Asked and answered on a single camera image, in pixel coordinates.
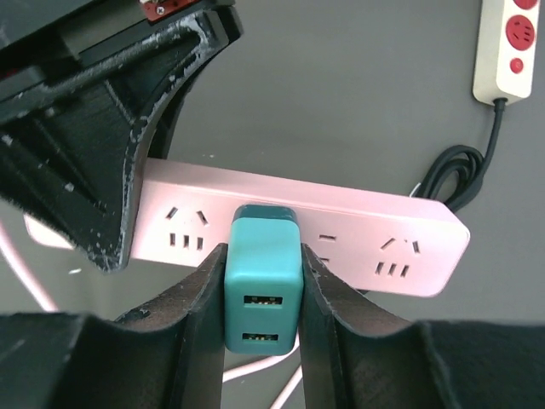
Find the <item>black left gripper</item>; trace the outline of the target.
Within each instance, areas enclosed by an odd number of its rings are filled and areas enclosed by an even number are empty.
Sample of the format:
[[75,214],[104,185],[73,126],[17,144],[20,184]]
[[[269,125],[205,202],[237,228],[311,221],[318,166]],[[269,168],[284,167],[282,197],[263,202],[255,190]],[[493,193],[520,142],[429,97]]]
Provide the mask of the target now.
[[125,268],[144,164],[236,39],[233,1],[3,1],[2,198]]

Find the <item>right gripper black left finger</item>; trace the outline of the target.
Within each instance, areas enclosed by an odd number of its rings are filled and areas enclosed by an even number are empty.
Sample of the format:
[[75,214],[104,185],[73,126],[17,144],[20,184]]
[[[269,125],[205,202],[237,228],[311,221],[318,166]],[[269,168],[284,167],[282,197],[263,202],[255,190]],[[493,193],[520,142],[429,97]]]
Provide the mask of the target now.
[[1,318],[4,408],[217,408],[224,368],[226,247],[117,320]]

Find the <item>beige power strip red sockets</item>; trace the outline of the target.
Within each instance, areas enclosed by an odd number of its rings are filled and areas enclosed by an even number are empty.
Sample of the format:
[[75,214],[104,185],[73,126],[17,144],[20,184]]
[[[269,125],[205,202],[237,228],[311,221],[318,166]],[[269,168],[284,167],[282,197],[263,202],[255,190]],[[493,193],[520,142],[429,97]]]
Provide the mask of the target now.
[[483,0],[473,75],[473,96],[507,104],[531,95],[540,0]]

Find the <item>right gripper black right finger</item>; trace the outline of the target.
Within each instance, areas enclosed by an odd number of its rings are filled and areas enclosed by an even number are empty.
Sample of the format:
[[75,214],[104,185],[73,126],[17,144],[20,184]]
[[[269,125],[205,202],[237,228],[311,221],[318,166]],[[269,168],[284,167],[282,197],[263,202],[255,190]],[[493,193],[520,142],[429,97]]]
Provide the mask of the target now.
[[309,408],[541,408],[544,327],[410,322],[301,248],[299,337]]

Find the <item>pink power strip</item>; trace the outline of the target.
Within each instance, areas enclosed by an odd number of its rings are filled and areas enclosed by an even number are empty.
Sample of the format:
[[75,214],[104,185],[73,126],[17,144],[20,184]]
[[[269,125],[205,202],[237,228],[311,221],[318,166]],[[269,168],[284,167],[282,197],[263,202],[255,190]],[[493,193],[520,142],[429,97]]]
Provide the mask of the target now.
[[130,255],[195,267],[243,205],[292,209],[302,242],[361,290],[435,296],[470,240],[438,201],[149,159]]

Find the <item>teal dual usb charger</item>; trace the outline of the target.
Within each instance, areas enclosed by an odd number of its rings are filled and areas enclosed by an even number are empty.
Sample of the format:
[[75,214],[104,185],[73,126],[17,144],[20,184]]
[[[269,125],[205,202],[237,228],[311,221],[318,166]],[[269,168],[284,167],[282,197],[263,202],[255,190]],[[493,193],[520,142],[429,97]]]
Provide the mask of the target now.
[[289,353],[303,288],[295,212],[275,205],[240,206],[232,219],[224,276],[227,349],[235,354]]

